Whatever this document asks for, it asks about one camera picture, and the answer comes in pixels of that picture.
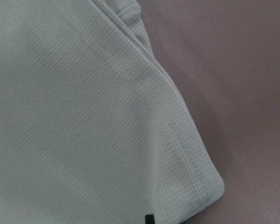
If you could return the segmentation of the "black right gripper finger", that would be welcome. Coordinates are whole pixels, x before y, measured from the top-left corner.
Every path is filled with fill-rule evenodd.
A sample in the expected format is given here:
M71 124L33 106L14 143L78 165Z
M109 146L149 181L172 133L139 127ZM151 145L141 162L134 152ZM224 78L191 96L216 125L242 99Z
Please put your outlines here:
M145 224L154 224L154 214L145 215Z

